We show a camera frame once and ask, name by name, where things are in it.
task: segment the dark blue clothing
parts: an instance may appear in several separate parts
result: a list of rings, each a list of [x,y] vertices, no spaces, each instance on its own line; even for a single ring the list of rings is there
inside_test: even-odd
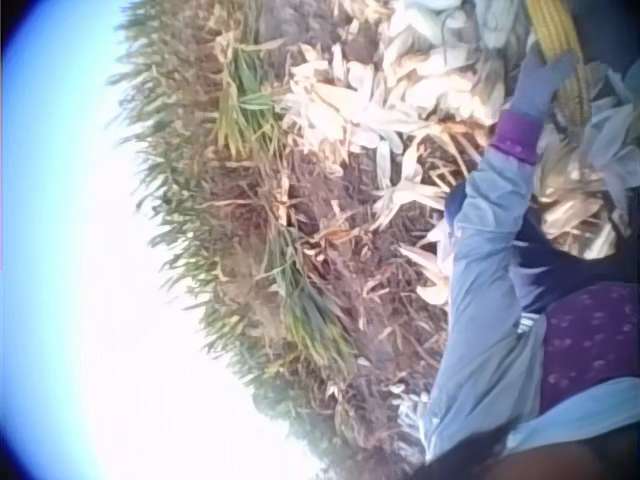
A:
[[[445,202],[450,227],[460,212],[465,182],[454,187]],[[511,279],[525,313],[542,314],[552,304],[572,293],[602,282],[638,283],[639,189],[630,196],[629,238],[618,239],[616,253],[585,260],[556,249],[540,228],[540,215],[530,208],[513,244]]]

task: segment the light blue jacket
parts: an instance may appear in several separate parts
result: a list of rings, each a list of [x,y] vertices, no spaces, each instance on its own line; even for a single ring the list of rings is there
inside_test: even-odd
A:
[[[507,454],[590,438],[640,421],[640,379],[612,380],[538,416],[544,315],[520,310],[510,250],[534,167],[489,148],[455,222],[448,344],[421,418],[427,460],[467,436],[519,418]]]

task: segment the hand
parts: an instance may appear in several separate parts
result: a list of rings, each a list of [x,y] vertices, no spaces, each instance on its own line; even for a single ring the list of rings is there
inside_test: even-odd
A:
[[[571,77],[577,60],[573,50],[568,50],[545,65],[538,46],[534,45],[520,67],[511,110],[544,121],[553,94]]]

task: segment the purple patterned shirt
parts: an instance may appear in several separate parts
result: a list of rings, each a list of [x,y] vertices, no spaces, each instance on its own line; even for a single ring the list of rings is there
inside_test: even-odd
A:
[[[605,283],[551,306],[544,337],[540,414],[620,377],[640,377],[638,285]]]

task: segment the person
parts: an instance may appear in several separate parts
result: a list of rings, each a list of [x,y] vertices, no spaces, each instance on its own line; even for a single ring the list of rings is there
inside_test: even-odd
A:
[[[478,168],[449,195],[447,348],[413,480],[636,478],[638,192],[612,256],[556,250],[530,207],[536,146],[575,54],[533,48]]]

